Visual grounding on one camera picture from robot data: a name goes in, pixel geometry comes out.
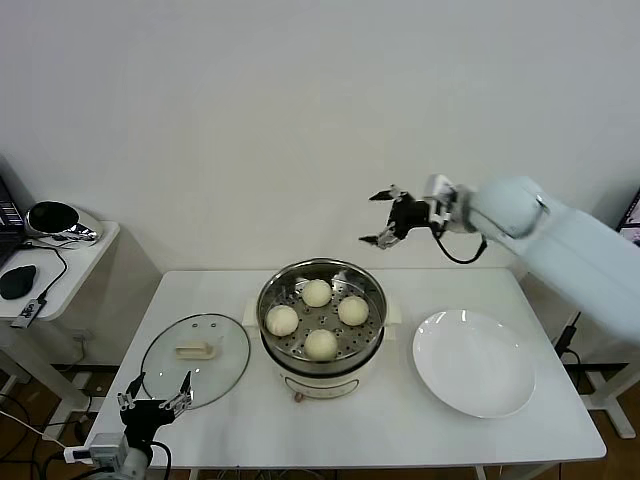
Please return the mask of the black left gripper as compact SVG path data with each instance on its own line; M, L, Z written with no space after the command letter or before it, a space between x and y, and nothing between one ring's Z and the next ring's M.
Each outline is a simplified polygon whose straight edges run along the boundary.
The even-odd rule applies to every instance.
M124 392L117 394L120 417L128 441L154 440L161 427L172 424L191 408L193 402L191 371L186 373L178 393L168 400L135 400L143 380L143 377L136 377Z

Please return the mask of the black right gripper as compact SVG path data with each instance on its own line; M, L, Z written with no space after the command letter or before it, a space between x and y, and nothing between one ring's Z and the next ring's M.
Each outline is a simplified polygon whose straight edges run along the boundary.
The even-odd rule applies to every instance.
M387 227L375 235L365 235L358 240L385 250L402 241L414 228L430 227L430 206L416 200L411 194L392 184L369 198L369 201L393 201Z

